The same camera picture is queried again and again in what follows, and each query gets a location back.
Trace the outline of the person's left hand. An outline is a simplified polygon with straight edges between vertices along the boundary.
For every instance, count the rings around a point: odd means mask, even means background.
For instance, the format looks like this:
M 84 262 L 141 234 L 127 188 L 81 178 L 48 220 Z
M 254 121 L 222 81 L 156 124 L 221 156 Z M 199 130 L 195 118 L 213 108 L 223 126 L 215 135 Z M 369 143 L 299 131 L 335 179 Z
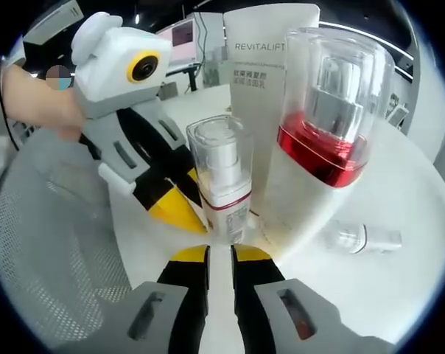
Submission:
M 71 88 L 59 93 L 57 114 L 58 136 L 78 142 L 82 135 L 85 115 Z

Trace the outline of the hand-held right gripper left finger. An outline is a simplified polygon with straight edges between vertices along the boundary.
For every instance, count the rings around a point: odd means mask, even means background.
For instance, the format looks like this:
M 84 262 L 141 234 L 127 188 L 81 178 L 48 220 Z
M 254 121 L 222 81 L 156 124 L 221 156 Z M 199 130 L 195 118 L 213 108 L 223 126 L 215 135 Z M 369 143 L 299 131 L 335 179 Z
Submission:
M 209 250 L 174 254 L 157 280 L 106 306 L 98 330 L 57 353 L 197 353 L 208 314 Z

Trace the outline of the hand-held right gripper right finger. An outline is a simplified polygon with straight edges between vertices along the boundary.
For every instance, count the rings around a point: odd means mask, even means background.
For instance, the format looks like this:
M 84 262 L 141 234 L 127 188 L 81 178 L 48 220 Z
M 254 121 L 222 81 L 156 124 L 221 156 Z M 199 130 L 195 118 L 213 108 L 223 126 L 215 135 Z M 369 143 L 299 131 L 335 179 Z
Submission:
M 330 301 L 286 279 L 271 256 L 231 247 L 234 312 L 246 353 L 387 353 L 388 342 L 360 336 Z

